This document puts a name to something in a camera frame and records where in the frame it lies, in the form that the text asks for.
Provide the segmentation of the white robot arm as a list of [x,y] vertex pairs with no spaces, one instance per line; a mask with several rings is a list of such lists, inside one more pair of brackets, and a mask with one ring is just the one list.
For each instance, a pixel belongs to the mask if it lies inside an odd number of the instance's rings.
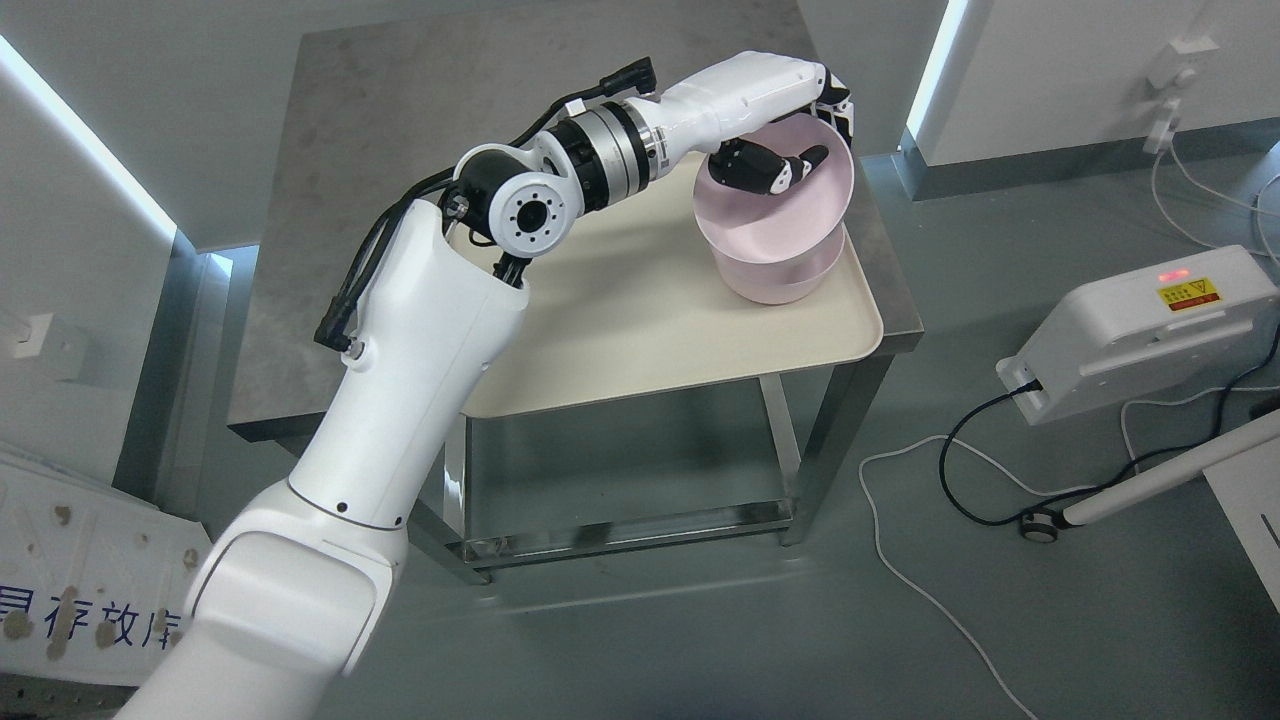
[[317,324],[346,374],[291,474],[221,533],[189,626],[122,719],[308,719],[357,666],[401,578],[406,523],[454,419],[529,307],[524,273],[585,213],[654,178],[617,96],[646,56],[477,146],[375,220]]

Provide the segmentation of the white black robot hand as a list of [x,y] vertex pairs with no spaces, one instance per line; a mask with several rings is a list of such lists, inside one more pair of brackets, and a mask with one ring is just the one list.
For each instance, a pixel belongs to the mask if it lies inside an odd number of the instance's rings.
[[808,114],[852,142],[849,87],[819,61],[773,53],[740,53],[634,105],[660,141],[660,160],[704,152],[714,182],[754,195],[787,193],[831,154],[818,143],[786,156],[748,140],[769,123]]

